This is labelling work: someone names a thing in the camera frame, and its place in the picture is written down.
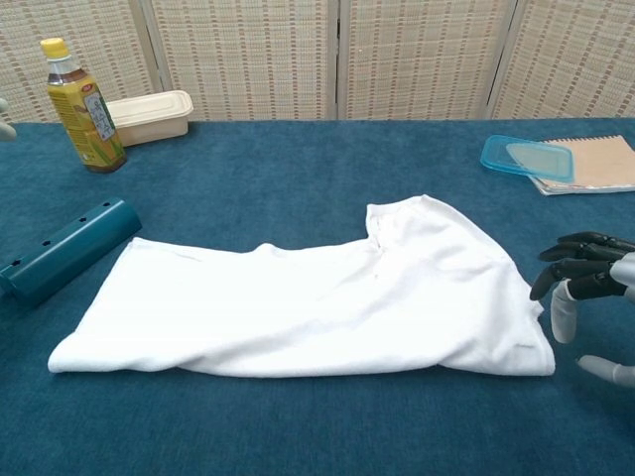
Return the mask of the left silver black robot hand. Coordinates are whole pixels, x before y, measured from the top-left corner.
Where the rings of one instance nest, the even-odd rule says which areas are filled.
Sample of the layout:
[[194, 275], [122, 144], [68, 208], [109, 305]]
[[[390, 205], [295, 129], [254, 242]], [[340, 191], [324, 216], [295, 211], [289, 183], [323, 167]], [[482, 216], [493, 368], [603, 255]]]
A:
[[[0, 98], [0, 114], [5, 113], [9, 109], [9, 103], [6, 99]], [[17, 137], [16, 130], [8, 124], [3, 117], [0, 117], [0, 141], [10, 142]]]

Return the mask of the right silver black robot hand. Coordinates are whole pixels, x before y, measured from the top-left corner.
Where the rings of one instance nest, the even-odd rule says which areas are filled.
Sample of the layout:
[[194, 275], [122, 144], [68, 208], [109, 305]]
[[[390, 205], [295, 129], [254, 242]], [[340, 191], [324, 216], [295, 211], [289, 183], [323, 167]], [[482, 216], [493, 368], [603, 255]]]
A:
[[565, 235], [542, 251], [549, 265], [533, 282], [530, 299], [551, 297], [551, 326], [555, 339], [573, 341], [577, 304], [582, 300], [625, 297], [634, 299], [634, 243], [599, 232]]

